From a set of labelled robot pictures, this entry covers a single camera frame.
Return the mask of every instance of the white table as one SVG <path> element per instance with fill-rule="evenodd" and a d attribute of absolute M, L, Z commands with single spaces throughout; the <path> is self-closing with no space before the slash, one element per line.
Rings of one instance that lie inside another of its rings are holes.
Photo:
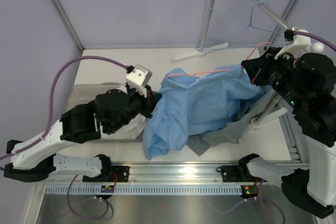
<path fill-rule="evenodd" d="M 153 90 L 159 90 L 165 74 L 174 68 L 183 68 L 188 73 L 213 70 L 219 66 L 239 64 L 251 52 L 251 48 L 229 49 L 208 54 L 204 57 L 172 62 L 174 55 L 189 52 L 191 48 L 170 49 L 113 49 L 85 50 L 83 56 L 103 56 L 119 61 L 125 65 L 142 65 L 153 72 L 149 85 Z M 256 50 L 253 57 L 259 57 Z M 125 82 L 126 72 L 120 67 L 99 60 L 84 60 L 80 63 L 75 79 L 77 84 L 100 84 L 105 82 Z M 103 153 L 114 162 L 148 162 L 145 158 L 142 143 L 109 143 L 91 141 L 81 146 L 70 147 L 62 151 L 65 155 L 93 157 Z M 231 162 L 241 157 L 257 153 L 271 161 L 291 160 L 288 146 L 278 119 L 266 124 L 259 132 L 246 133 L 240 144 L 225 143 L 211 147 L 201 157 L 197 156 L 187 146 L 179 152 L 171 151 L 166 156 L 155 157 L 153 162 Z"/>

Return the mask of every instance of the pink cable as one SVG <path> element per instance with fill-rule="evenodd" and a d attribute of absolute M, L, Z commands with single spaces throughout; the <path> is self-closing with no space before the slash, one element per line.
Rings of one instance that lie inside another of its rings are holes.
<path fill-rule="evenodd" d="M 263 42 L 263 43 L 260 43 L 258 46 L 256 46 L 252 52 L 246 57 L 246 60 L 248 60 L 252 55 L 253 53 L 255 52 L 255 50 L 257 50 L 257 48 L 259 48 L 260 46 L 263 46 L 263 45 L 270 45 L 272 46 L 272 43 L 270 42 Z M 205 73 L 217 73 L 217 72 L 226 72 L 226 71 L 229 71 L 229 70 L 232 70 L 232 68 L 229 68 L 229 69 L 221 69 L 221 70 L 212 70 L 212 71 L 202 71 L 202 72 L 197 72 L 197 73 L 194 73 L 194 74 L 188 74 L 188 73 L 171 73 L 171 74 L 168 74 L 166 77 L 170 77 L 170 76 L 195 76 L 197 74 L 205 74 Z"/>
<path fill-rule="evenodd" d="M 73 60 L 69 60 L 67 63 L 65 63 L 61 68 L 60 70 L 57 72 L 54 80 L 53 80 L 53 83 L 51 85 L 51 89 L 50 89 L 50 95 L 49 95 L 49 118 L 48 118 L 48 123 L 47 123 L 47 127 L 44 131 L 44 133 L 42 134 L 41 137 L 39 137 L 36 141 L 32 142 L 31 144 L 28 144 L 27 146 L 19 149 L 16 151 L 16 153 L 21 153 L 21 152 L 24 152 L 28 149 L 30 149 L 31 147 L 35 146 L 36 144 L 38 144 L 39 142 L 42 141 L 42 139 L 44 139 L 49 131 L 50 131 L 50 128 L 51 128 L 51 124 L 52 124 L 52 120 L 53 120 L 53 117 L 52 117 L 52 107 L 53 107 L 53 100 L 54 100 L 54 91 L 55 91 L 55 87 L 56 87 L 56 83 L 57 83 L 57 80 L 59 79 L 59 76 L 63 73 L 63 71 L 69 67 L 71 64 L 77 62 L 77 61 L 80 61 L 80 60 L 102 60 L 102 61 L 107 61 L 109 63 L 113 63 L 119 67 L 122 67 L 124 69 L 127 70 L 127 66 L 124 65 L 124 64 L 121 64 L 115 60 L 112 60 L 112 59 L 109 59 L 109 58 L 105 58 L 105 57 L 100 57 L 100 56 L 83 56 L 83 57 L 80 57 L 80 58 L 76 58 L 76 59 L 73 59 Z M 9 153 L 7 155 L 4 155 L 2 157 L 0 157 L 0 161 L 5 159 L 5 158 L 8 158 L 8 157 L 12 157 L 14 156 L 15 154 L 13 153 Z"/>

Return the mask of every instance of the white clamp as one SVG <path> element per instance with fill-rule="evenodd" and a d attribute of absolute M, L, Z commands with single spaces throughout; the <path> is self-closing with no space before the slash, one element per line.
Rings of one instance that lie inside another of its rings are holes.
<path fill-rule="evenodd" d="M 307 33 L 306 30 L 302 29 L 301 27 L 293 27 L 293 31 L 304 31 Z M 292 44 L 283 47 L 277 55 L 275 55 L 275 59 L 278 59 L 281 55 L 285 53 L 292 54 L 296 59 L 302 51 L 304 51 L 307 47 L 311 46 L 311 41 L 309 37 L 303 35 L 294 35 Z"/>
<path fill-rule="evenodd" d="M 130 88 L 136 89 L 141 95 L 147 97 L 147 89 L 145 86 L 151 77 L 151 71 L 140 65 L 136 65 L 133 71 L 126 76 L 126 83 Z"/>

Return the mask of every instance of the metal table surface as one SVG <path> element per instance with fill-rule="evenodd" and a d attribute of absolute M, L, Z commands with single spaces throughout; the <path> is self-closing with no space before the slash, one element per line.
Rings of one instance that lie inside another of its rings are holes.
<path fill-rule="evenodd" d="M 275 186 L 263 185 L 263 197 L 275 201 L 284 211 L 286 223 L 318 223 L 316 218 L 292 205 Z M 82 205 L 88 198 L 83 195 L 71 195 L 75 210 L 88 217 L 103 214 L 105 204 L 92 200 Z M 37 224 L 215 224 L 215 223 L 270 223 L 265 216 L 260 201 L 248 201 L 229 213 L 242 201 L 239 196 L 121 196 L 115 195 L 108 200 L 114 208 L 114 216 L 109 210 L 107 216 L 100 221 L 82 220 L 69 213 L 65 195 L 45 195 Z M 280 212 L 272 205 L 266 208 L 275 223 L 282 223 Z"/>

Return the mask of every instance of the pink string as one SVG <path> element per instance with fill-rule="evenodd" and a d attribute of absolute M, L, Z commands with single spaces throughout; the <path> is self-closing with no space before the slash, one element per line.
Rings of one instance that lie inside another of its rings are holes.
<path fill-rule="evenodd" d="M 256 46 L 252 52 L 246 57 L 246 60 L 248 60 L 252 55 L 253 53 L 255 52 L 255 50 L 257 50 L 257 48 L 263 46 L 263 45 L 270 45 L 272 46 L 272 43 L 270 42 L 263 42 L 263 43 L 260 43 L 258 46 Z M 229 71 L 229 70 L 232 70 L 232 68 L 229 68 L 229 69 L 221 69 L 221 70 L 212 70 L 212 71 L 202 71 L 202 72 L 197 72 L 197 73 L 194 73 L 194 74 L 188 74 L 188 73 L 171 73 L 171 74 L 168 74 L 166 77 L 170 77 L 170 76 L 195 76 L 197 74 L 205 74 L 205 73 L 217 73 L 217 72 L 226 72 L 226 71 Z"/>

